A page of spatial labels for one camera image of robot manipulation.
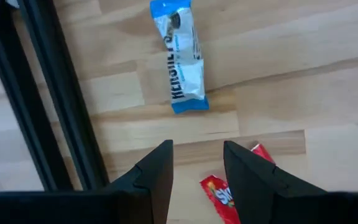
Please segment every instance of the wooden floor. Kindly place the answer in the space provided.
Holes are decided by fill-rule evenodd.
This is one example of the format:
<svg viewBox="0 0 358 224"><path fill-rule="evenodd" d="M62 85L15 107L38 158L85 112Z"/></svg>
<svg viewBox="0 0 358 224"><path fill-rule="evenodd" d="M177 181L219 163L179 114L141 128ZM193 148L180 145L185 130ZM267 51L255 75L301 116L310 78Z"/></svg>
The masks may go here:
<svg viewBox="0 0 358 224"><path fill-rule="evenodd" d="M198 181L222 176L223 141L265 144L277 164L327 190L358 190L358 0L193 0L209 111L174 115L149 0L56 0L111 180L175 143L169 223L220 223ZM15 15L70 175L45 80ZM0 83L0 190L40 180Z"/></svg>

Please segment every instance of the blue wrapper end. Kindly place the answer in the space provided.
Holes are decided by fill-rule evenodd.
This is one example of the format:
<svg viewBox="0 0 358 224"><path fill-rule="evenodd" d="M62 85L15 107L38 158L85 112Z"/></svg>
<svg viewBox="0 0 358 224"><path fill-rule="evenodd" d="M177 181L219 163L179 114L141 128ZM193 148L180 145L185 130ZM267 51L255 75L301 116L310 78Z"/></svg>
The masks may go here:
<svg viewBox="0 0 358 224"><path fill-rule="evenodd" d="M190 99L179 103L172 103L172 109L175 114L185 112L186 110L208 110L209 103L206 97L203 100Z"/></svg>
<svg viewBox="0 0 358 224"><path fill-rule="evenodd" d="M153 18L170 15L180 8L189 8L191 0L154 0L150 2Z"/></svg>

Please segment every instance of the red candy wrapper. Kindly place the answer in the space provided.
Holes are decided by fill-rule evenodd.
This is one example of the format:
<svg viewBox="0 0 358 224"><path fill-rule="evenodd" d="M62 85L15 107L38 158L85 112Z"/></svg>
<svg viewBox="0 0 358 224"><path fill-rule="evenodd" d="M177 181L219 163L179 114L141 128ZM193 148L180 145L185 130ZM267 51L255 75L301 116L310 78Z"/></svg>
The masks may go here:
<svg viewBox="0 0 358 224"><path fill-rule="evenodd" d="M275 164L275 162L273 161L272 157L266 151L265 147L261 143L258 143L255 147L253 147L251 149L251 152L255 153L258 156L262 156L267 161L273 162Z"/></svg>
<svg viewBox="0 0 358 224"><path fill-rule="evenodd" d="M261 143L258 143L251 151L274 163L272 157ZM224 180L211 175L200 181L200 184L210 201L214 203L216 211L225 224L241 224L229 186Z"/></svg>

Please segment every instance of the hershey's logo text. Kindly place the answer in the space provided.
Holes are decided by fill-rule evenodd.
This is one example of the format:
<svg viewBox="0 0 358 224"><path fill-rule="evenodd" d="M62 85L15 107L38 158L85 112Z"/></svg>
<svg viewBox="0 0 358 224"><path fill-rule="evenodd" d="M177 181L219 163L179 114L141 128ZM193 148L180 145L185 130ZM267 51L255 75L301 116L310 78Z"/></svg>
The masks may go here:
<svg viewBox="0 0 358 224"><path fill-rule="evenodd" d="M172 37L166 36L164 37L165 43L170 44L172 43ZM178 71L175 69L175 61L174 61L174 53L173 48L168 48L168 71L171 83L171 96L172 99L180 99L185 97L183 94L183 90L181 88L179 78L178 78Z"/></svg>

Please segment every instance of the candy bar wrapper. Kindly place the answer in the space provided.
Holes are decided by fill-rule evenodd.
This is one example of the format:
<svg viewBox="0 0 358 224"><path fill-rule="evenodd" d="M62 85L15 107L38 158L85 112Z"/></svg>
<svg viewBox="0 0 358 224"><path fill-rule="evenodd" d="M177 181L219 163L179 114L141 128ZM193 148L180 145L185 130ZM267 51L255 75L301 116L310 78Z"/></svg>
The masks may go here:
<svg viewBox="0 0 358 224"><path fill-rule="evenodd" d="M168 50L167 67L173 111L208 110L201 54L191 0L155 0L150 11Z"/></svg>
<svg viewBox="0 0 358 224"><path fill-rule="evenodd" d="M258 143L251 151L274 163L272 157L261 143ZM210 201L214 204L217 213L223 219L224 223L240 224L240 219L234 206L233 197L228 184L214 175L200 181L200 184Z"/></svg>
<svg viewBox="0 0 358 224"><path fill-rule="evenodd" d="M258 156L262 156L267 161L275 164L273 158L270 156L270 154L267 152L267 150L261 143L258 143L255 147L253 147L251 149L251 152L255 153Z"/></svg>

